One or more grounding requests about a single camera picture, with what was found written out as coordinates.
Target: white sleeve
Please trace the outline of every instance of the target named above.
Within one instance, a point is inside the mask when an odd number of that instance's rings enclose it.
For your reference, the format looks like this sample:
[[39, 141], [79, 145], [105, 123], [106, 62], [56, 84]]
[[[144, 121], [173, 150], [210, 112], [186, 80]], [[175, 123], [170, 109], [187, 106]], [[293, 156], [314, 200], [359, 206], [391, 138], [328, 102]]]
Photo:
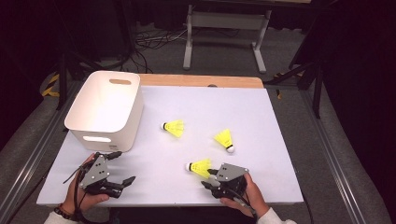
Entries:
[[280, 217], [276, 214], [273, 208], [270, 208], [264, 216], [260, 217], [257, 224], [297, 224], [295, 221], [286, 220], [282, 221]]
[[44, 224], [77, 224], [77, 222], [64, 219], [61, 215], [51, 212]]

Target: white storage bin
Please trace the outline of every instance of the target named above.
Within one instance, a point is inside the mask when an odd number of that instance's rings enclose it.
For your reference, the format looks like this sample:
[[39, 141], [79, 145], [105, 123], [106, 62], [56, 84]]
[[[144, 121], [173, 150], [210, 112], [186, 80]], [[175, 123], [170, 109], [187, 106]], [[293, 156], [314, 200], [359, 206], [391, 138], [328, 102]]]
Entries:
[[91, 150], [131, 149], [143, 111], [140, 76], [97, 71], [85, 81], [64, 125]]

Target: metal leg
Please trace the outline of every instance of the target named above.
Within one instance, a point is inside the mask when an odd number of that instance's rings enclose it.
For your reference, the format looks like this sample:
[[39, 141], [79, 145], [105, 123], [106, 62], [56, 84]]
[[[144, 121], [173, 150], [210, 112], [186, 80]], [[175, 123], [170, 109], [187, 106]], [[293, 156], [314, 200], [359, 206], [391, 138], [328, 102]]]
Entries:
[[192, 5], [189, 5], [189, 13], [187, 15], [187, 43], [186, 51], [184, 53], [183, 69], [189, 70], [191, 67], [191, 54], [192, 54]]
[[271, 17], [271, 10], [267, 10], [265, 12], [265, 17], [262, 18], [262, 25], [260, 27], [259, 36], [256, 42], [251, 43], [253, 48], [253, 53], [256, 58], [257, 66], [259, 67], [260, 73], [265, 73], [267, 70], [265, 68], [264, 61], [262, 59], [262, 52], [260, 51], [260, 47], [262, 46], [262, 40], [264, 39], [265, 31], [267, 30], [268, 22]]

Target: white tabletop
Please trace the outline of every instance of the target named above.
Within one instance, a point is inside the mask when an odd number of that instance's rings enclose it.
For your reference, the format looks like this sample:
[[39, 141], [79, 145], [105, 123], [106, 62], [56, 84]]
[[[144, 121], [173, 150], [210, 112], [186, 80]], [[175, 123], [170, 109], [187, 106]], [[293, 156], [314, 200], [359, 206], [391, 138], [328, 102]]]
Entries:
[[[266, 89], [142, 86], [143, 115], [134, 145], [109, 161], [108, 181], [134, 183], [118, 199], [100, 206], [217, 206], [204, 178], [185, 164], [209, 158], [212, 168], [223, 162], [246, 167], [268, 203], [303, 201], [290, 156]], [[166, 121], [182, 119], [180, 138], [161, 129]], [[235, 152], [229, 154], [214, 136], [230, 129]], [[70, 182], [63, 184], [93, 151], [69, 133], [53, 164], [37, 204], [64, 201]]]

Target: metal stand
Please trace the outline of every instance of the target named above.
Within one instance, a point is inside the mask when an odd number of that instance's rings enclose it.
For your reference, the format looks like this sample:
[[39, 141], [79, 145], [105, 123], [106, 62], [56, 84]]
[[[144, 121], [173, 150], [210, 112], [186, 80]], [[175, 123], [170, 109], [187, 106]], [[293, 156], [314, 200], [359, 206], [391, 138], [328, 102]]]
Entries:
[[265, 73], [265, 65], [260, 48], [271, 17], [271, 10], [266, 10], [265, 15], [243, 15], [193, 11], [189, 5], [187, 16], [187, 43], [184, 53], [183, 69], [191, 67], [192, 54], [192, 26], [259, 30], [257, 40], [251, 44], [260, 73]]

